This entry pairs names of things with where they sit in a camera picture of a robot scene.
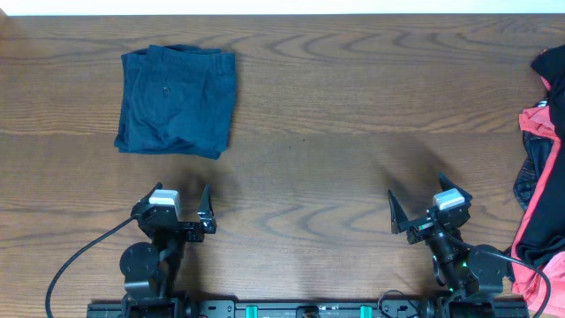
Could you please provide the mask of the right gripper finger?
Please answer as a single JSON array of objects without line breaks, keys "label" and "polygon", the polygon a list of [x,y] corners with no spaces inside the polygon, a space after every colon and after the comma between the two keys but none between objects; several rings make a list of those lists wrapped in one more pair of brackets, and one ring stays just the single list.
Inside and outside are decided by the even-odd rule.
[{"label": "right gripper finger", "polygon": [[388,190],[388,202],[391,216],[391,233],[399,234],[406,231],[409,219],[391,190]]},{"label": "right gripper finger", "polygon": [[439,179],[440,187],[443,192],[446,192],[451,189],[456,189],[464,197],[466,201],[472,200],[471,194],[467,193],[462,187],[453,183],[444,173],[439,172],[438,179]]}]

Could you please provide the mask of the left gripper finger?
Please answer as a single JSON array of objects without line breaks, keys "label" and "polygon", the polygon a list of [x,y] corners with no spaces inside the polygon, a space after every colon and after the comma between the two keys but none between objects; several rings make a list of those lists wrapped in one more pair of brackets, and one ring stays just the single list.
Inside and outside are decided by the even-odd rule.
[{"label": "left gripper finger", "polygon": [[210,185],[205,185],[204,187],[198,208],[198,216],[203,231],[206,234],[216,234],[217,223],[211,201]]},{"label": "left gripper finger", "polygon": [[154,193],[156,190],[161,190],[161,189],[162,189],[162,183],[161,183],[161,182],[157,182],[157,183],[155,184],[155,186],[154,186],[144,197],[142,197],[142,198],[139,200],[139,202],[140,202],[140,203],[143,203],[143,204],[148,204],[148,203],[149,203],[149,200],[150,200],[150,198],[151,198],[151,196],[153,195],[153,193]]}]

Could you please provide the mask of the black polo shirt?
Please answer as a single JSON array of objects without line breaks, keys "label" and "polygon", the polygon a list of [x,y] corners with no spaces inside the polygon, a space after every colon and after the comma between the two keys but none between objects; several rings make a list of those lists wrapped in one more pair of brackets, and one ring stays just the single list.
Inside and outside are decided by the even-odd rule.
[{"label": "black polo shirt", "polygon": [[539,267],[564,251],[564,48],[541,53],[531,68],[547,95],[518,116],[527,160],[514,185],[525,210],[514,249]]}]

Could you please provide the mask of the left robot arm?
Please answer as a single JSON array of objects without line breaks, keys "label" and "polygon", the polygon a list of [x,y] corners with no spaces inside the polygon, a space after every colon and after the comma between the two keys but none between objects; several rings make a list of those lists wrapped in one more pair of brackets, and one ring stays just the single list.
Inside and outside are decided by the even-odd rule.
[{"label": "left robot arm", "polygon": [[129,246],[119,262],[128,296],[146,302],[171,296],[187,243],[201,243],[217,230],[210,187],[204,187],[198,222],[179,219],[180,194],[158,183],[132,208],[131,217],[151,239]]}]

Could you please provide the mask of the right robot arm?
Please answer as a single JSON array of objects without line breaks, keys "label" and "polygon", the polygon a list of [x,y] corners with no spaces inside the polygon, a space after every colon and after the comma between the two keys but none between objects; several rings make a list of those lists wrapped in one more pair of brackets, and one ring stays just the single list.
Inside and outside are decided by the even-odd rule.
[{"label": "right robot arm", "polygon": [[425,242],[433,255],[438,284],[457,297],[495,298],[503,291],[508,262],[493,246],[463,241],[460,228],[471,218],[472,196],[442,173],[439,183],[441,192],[434,195],[432,206],[413,220],[396,196],[388,193],[391,232],[404,233],[411,245]]}]

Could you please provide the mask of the folded dark blue shorts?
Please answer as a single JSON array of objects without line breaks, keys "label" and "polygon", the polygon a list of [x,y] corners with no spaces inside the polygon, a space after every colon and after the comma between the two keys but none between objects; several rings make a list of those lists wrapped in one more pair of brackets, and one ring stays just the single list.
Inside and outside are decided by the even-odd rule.
[{"label": "folded dark blue shorts", "polygon": [[221,156],[237,99],[234,53],[151,45],[121,61],[123,98],[114,140],[120,152]]}]

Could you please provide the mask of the dark patterned garment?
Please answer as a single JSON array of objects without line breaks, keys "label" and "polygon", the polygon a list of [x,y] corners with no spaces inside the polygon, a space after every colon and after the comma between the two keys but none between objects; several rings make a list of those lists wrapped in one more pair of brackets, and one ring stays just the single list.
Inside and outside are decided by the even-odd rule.
[{"label": "dark patterned garment", "polygon": [[524,109],[518,116],[518,124],[527,156],[517,175],[513,192],[521,208],[526,211],[554,144],[550,135],[554,127],[549,119],[548,101],[542,100],[534,107]]}]

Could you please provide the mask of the red shirt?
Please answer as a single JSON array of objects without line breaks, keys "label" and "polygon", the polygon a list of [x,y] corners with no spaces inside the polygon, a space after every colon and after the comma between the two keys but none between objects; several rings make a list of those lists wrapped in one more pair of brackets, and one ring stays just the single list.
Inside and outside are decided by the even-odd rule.
[{"label": "red shirt", "polygon": [[564,316],[564,74],[539,72],[548,92],[550,132],[554,139],[546,167],[524,214],[511,255],[531,269],[515,265],[513,292],[526,299],[529,309],[538,310],[544,300],[546,283],[551,296],[545,307],[547,314]]}]

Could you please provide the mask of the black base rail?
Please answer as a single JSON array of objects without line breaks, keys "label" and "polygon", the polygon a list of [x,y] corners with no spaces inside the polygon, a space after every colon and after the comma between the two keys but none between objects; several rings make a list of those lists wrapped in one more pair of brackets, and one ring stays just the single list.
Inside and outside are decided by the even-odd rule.
[{"label": "black base rail", "polygon": [[376,302],[236,302],[217,299],[185,307],[174,302],[141,307],[124,300],[87,306],[87,318],[526,318],[529,315],[525,303],[514,299],[454,301],[442,309],[432,300],[407,299],[399,295],[387,296]]}]

